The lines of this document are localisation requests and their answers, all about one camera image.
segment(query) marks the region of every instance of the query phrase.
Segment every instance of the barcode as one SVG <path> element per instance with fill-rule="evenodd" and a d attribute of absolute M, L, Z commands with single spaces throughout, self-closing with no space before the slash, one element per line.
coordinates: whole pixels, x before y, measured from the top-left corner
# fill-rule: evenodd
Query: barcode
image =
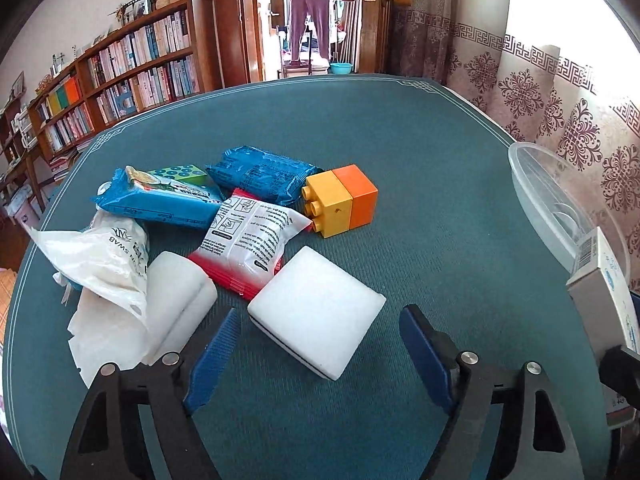
<path fill-rule="evenodd" d="M 591 261 L 591 249 L 593 248 L 594 237 L 587 238 L 580 246 L 580 257 L 578 258 L 578 267 L 575 270 L 580 270 L 586 264 Z"/>

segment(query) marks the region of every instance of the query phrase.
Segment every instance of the orange toy block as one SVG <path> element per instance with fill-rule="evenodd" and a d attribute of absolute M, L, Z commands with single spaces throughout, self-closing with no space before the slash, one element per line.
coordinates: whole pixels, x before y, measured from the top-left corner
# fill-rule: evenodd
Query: orange toy block
<path fill-rule="evenodd" d="M 378 200 L 378 188 L 355 164 L 332 170 L 345 189 L 353 197 L 349 229 L 354 229 L 373 220 L 373 211 Z"/>

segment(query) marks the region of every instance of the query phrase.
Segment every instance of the white wall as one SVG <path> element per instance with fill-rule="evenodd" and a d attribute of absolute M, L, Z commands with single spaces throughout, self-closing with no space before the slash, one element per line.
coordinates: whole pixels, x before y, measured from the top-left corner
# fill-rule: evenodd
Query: white wall
<path fill-rule="evenodd" d="M 28 104 L 36 96 L 38 83 L 49 73 L 51 56 L 63 52 L 65 62 L 72 60 L 74 45 L 80 48 L 91 43 L 110 25 L 118 27 L 115 15 L 111 13 L 130 1 L 44 0 L 0 63 L 0 104 L 6 102 L 12 84 L 23 70 L 26 94 L 22 104 Z M 0 171 L 6 167 L 6 158 L 0 156 Z M 39 177 L 39 180 L 48 178 L 45 174 Z"/>

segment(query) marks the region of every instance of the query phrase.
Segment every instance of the green patterned box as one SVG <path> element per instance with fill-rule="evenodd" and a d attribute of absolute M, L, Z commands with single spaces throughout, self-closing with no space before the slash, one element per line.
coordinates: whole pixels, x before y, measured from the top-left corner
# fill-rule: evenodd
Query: green patterned box
<path fill-rule="evenodd" d="M 207 174 L 193 164 L 172 166 L 170 168 L 162 168 L 162 170 L 149 171 L 148 173 L 178 180 L 179 182 L 186 182 L 194 186 L 204 186 L 207 183 Z"/>

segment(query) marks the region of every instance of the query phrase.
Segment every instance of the purple pants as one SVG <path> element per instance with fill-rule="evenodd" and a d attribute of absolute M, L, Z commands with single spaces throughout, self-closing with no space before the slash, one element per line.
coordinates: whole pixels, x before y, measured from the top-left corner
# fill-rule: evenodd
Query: purple pants
<path fill-rule="evenodd" d="M 314 20 L 320 56 L 329 59 L 329 0 L 290 1 L 291 60 L 297 61 L 300 57 L 300 39 L 305 33 L 305 20 L 308 14 Z"/>

